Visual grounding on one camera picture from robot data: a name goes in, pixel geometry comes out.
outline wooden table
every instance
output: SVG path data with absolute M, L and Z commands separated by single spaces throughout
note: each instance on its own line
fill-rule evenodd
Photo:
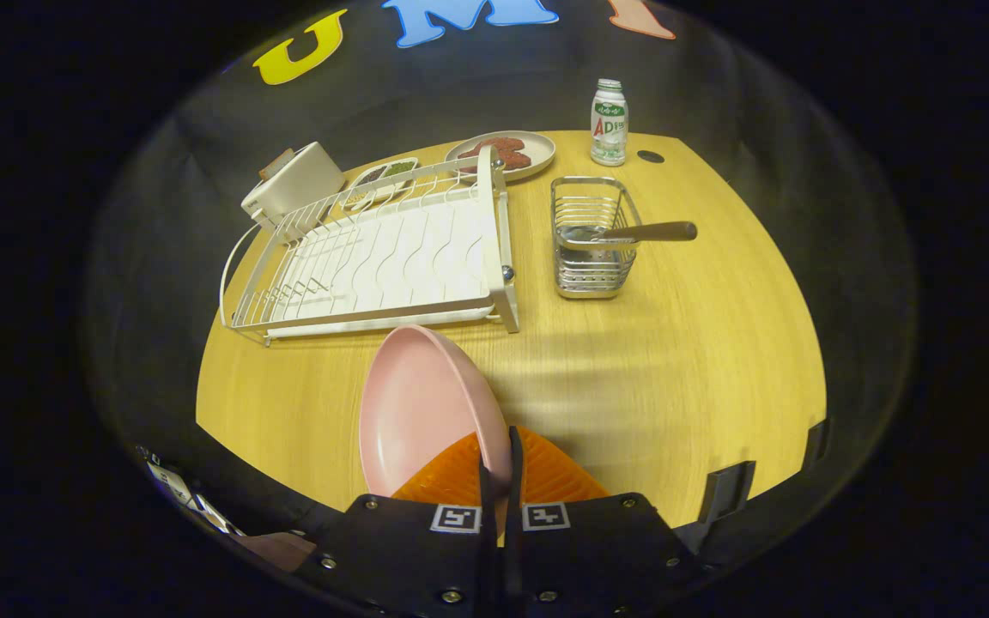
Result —
M 585 130 L 545 134 L 556 143 L 552 165 L 509 186 L 521 332 L 507 334 L 501 324 L 440 328 L 487 376 L 507 425 L 552 439 L 612 493 L 642 492 L 670 525 L 697 518 L 712 470 L 756 460 L 752 496 L 799 472 L 827 392 L 804 297 L 765 228 L 676 138 L 633 134 L 628 163 L 608 168 L 590 161 Z M 382 161 L 440 163 L 455 144 Z M 641 160 L 639 149 L 666 161 Z M 645 243 L 613 299 L 562 298 L 553 282 L 549 184 L 566 175 L 616 177 L 644 223 L 687 219 L 700 236 Z M 235 271 L 228 304 L 266 236 Z M 201 361 L 197 423 L 263 473 L 345 510 L 368 491 L 357 420 L 384 337 L 306 337 L 264 348 L 217 316 Z

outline black clamp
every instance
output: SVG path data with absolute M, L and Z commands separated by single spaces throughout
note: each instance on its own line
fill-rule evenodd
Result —
M 746 506 L 750 484 L 754 482 L 754 467 L 753 461 L 741 462 L 707 475 L 704 501 L 697 521 L 674 529 L 675 535 L 692 552 L 700 554 L 704 539 L 709 536 L 715 521 L 739 512 Z
M 482 508 L 372 494 L 354 500 L 294 575 L 388 615 L 463 618 L 498 597 L 495 510 L 479 464 Z
M 506 530 L 510 615 L 651 615 L 686 593 L 700 561 L 642 494 L 522 505 L 522 445 L 510 427 Z

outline stainless steel utensil holder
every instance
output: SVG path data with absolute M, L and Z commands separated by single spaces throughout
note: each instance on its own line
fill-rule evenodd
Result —
M 628 188 L 600 176 L 564 176 L 552 181 L 552 242 L 556 289 L 567 298 L 616 296 L 635 262 L 631 239 L 594 239 L 622 227 L 639 226 Z

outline white dish rack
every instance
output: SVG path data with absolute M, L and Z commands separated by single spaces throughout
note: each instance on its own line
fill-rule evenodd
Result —
M 334 193 L 271 221 L 270 241 L 239 302 L 224 306 L 228 270 L 255 227 L 235 244 L 220 280 L 224 327 L 264 345 L 278 337 L 501 319 L 518 332 L 506 181 L 498 151 L 397 173 Z M 460 168 L 477 166 L 475 173 Z M 345 218 L 354 192 L 411 180 L 379 206 Z

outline green food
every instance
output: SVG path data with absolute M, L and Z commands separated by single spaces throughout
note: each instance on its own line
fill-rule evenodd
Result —
M 403 163 L 397 163 L 388 168 L 387 172 L 384 172 L 384 176 L 395 176 L 396 173 L 409 172 L 411 169 L 415 168 L 414 161 L 404 161 Z

